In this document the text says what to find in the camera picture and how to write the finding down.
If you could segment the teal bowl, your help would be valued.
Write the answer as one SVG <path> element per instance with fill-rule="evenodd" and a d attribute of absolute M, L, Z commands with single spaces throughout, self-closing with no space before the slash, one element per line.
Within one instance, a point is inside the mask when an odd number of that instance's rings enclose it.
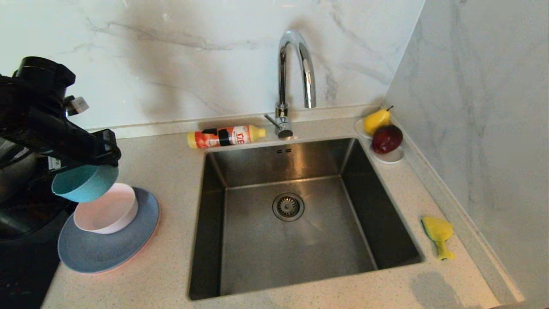
<path fill-rule="evenodd" d="M 69 201 L 85 203 L 103 196 L 116 182 L 118 167 L 81 166 L 57 174 L 51 191 Z"/>

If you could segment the pale pink bowl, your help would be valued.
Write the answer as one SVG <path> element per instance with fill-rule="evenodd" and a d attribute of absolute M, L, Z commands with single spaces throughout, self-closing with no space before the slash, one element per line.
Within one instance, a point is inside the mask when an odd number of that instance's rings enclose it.
<path fill-rule="evenodd" d="M 82 231 L 106 235 L 127 227 L 138 211 L 135 190 L 127 184 L 115 183 L 97 200 L 78 204 L 74 223 Z"/>

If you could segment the blue grey plate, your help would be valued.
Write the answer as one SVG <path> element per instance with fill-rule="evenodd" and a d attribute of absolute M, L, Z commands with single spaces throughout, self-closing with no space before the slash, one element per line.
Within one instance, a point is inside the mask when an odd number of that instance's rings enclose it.
<path fill-rule="evenodd" d="M 57 254 L 64 266 L 84 274 L 108 272 L 145 248 L 159 225 L 160 206 L 151 192 L 138 187 L 133 191 L 139 203 L 137 214 L 127 227 L 115 233 L 83 231 L 76 226 L 75 215 L 70 215 L 57 239 Z"/>

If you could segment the pink plate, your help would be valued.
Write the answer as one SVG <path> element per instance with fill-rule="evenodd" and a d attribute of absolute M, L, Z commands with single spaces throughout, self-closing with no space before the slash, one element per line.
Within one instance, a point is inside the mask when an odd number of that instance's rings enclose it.
<path fill-rule="evenodd" d="M 153 230 L 153 233 L 151 234 L 151 236 L 149 237 L 149 239 L 147 240 L 147 242 L 135 253 L 133 254 L 129 259 L 127 259 L 126 261 L 122 262 L 120 265 L 117 265 L 113 268 L 110 268 L 106 271 L 103 271 L 103 272 L 100 272 L 98 274 L 105 274 L 105 273 L 110 273 L 114 270 L 117 270 L 121 267 L 124 267 L 126 264 L 130 263 L 131 261 L 135 260 L 137 257 L 141 256 L 142 253 L 146 250 L 148 250 L 148 248 L 150 247 L 151 243 L 154 242 L 155 238 L 157 238 L 157 235 L 158 235 L 158 230 L 159 230 L 159 227 L 161 226 L 161 222 L 162 222 L 162 213 L 159 213 L 159 217 L 157 219 L 157 222 L 156 222 L 156 225 L 155 225 L 155 229 Z"/>

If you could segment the orange dish soap bottle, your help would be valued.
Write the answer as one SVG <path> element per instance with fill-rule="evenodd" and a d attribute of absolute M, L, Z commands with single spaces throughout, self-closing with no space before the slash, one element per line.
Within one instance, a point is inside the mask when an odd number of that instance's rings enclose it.
<path fill-rule="evenodd" d="M 253 143 L 265 138 L 266 129 L 254 125 L 210 128 L 187 133 L 187 144 L 194 149 Z"/>

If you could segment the chrome gooseneck faucet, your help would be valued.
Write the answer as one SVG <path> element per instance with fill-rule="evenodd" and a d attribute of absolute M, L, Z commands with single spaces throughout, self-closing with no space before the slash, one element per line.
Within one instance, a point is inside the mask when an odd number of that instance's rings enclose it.
<path fill-rule="evenodd" d="M 317 107 L 316 78 L 314 76 L 314 65 L 308 44 L 302 34 L 291 29 L 286 31 L 279 43 L 277 64 L 278 64 L 278 101 L 275 105 L 274 118 L 268 114 L 263 116 L 275 127 L 275 134 L 278 139 L 287 141 L 293 137 L 290 124 L 289 109 L 287 101 L 287 49 L 292 46 L 296 52 L 302 78 L 302 89 L 304 96 L 304 107 Z"/>

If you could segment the yellow green sponge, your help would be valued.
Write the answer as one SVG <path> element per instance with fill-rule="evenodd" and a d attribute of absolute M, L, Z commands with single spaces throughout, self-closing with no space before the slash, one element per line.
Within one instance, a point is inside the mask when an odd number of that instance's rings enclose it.
<path fill-rule="evenodd" d="M 451 223 L 446 220 L 424 216 L 421 218 L 424 231 L 437 248 L 437 258 L 453 260 L 455 255 L 447 248 L 446 242 L 453 236 L 454 230 Z"/>

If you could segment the stainless steel sink basin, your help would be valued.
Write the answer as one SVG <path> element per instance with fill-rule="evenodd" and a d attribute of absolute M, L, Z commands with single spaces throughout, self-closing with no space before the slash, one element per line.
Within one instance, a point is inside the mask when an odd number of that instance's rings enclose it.
<path fill-rule="evenodd" d="M 273 200 L 300 196 L 300 219 Z M 192 301 L 418 264 L 423 256 L 357 138 L 207 152 Z"/>

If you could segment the stainless steel pot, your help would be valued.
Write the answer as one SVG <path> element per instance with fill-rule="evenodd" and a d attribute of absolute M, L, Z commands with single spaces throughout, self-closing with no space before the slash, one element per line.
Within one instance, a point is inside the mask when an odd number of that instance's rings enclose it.
<path fill-rule="evenodd" d="M 38 159 L 30 149 L 0 138 L 0 203 L 29 182 Z"/>

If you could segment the black frying pan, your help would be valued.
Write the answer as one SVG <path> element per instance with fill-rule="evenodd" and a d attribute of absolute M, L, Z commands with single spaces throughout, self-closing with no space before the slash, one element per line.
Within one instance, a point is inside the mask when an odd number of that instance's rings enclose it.
<path fill-rule="evenodd" d="M 51 191 L 53 176 L 36 176 L 10 198 L 0 202 L 0 241 L 11 241 L 33 233 L 77 203 Z"/>

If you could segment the black glass cooktop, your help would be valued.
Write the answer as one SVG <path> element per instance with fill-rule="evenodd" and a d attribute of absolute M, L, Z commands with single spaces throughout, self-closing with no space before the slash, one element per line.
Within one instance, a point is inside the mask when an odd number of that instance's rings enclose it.
<path fill-rule="evenodd" d="M 60 264 L 57 239 L 71 214 L 11 241 L 0 241 L 0 309 L 40 309 Z"/>

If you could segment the round metal drain strainer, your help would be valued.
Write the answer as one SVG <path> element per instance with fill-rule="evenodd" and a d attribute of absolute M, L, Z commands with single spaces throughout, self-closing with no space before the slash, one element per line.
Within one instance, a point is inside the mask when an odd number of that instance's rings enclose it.
<path fill-rule="evenodd" d="M 284 192 L 273 200 L 272 211 L 281 221 L 292 222 L 300 219 L 303 215 L 305 203 L 300 196 Z"/>

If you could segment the yellow pear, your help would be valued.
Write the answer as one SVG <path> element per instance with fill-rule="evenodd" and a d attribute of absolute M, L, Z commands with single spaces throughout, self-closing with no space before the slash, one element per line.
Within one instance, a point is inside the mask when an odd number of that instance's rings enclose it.
<path fill-rule="evenodd" d="M 392 116 L 392 108 L 381 108 L 379 111 L 376 111 L 372 114 L 369 114 L 363 120 L 363 129 L 368 135 L 374 135 L 376 130 L 380 127 L 390 125 L 390 119 Z"/>

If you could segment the dark red apple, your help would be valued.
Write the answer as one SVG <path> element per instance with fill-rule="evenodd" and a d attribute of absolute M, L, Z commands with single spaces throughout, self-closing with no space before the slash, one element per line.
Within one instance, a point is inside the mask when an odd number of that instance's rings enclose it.
<path fill-rule="evenodd" d="M 372 149 L 375 153 L 385 154 L 397 149 L 403 141 L 403 133 L 396 125 L 382 126 L 372 138 Z"/>

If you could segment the small white fruit dish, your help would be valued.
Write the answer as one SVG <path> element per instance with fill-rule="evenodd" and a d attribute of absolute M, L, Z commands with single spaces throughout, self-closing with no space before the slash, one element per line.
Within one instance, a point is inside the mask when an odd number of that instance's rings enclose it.
<path fill-rule="evenodd" d="M 388 153 L 382 154 L 374 152 L 372 147 L 373 136 L 365 132 L 363 123 L 364 119 L 359 118 L 359 120 L 355 122 L 354 127 L 361 137 L 368 140 L 369 152 L 373 155 L 374 159 L 383 164 L 396 164 L 404 158 L 404 149 L 402 146 L 399 146 L 397 149 Z"/>

